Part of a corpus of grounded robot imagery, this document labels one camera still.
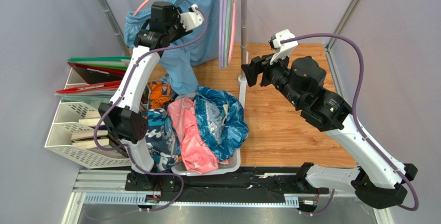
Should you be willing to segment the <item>light blue shorts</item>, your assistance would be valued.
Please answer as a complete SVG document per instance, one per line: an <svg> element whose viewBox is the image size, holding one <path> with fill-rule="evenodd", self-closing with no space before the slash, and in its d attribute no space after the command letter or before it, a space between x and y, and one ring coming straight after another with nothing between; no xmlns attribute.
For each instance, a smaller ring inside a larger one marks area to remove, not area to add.
<svg viewBox="0 0 441 224"><path fill-rule="evenodd" d="M194 93L198 80L193 67L218 57L219 0L166 0L182 10L196 4L204 23L192 33L173 41L163 52L159 64L169 76L171 88L179 95Z"/></svg>

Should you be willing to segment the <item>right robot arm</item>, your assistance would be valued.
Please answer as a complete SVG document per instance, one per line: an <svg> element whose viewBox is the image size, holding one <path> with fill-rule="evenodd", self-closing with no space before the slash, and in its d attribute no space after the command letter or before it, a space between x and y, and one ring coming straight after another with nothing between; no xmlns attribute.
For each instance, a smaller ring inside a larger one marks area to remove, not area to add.
<svg viewBox="0 0 441 224"><path fill-rule="evenodd" d="M376 209L402 206L408 192L404 185L415 178L417 168L392 160L357 129L351 106L324 87L326 71L314 59L307 56L291 62L285 57L272 63L269 56L258 56L241 68L249 86L273 85L307 123L334 139L358 164L344 169L306 162L297 174L298 183L308 189L354 193Z"/></svg>

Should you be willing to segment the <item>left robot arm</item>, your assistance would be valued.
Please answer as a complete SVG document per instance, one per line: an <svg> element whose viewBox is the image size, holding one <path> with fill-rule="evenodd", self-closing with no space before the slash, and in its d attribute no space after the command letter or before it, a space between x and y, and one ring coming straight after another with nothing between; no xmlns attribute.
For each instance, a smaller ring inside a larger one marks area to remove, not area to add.
<svg viewBox="0 0 441 224"><path fill-rule="evenodd" d="M151 16L135 35L133 54L123 80L109 103L98 108L107 130L120 141L137 173L147 174L154 166L145 141L148 120L140 114L140 104L148 79L165 48L188 34L181 11L169 2L155 2Z"/></svg>

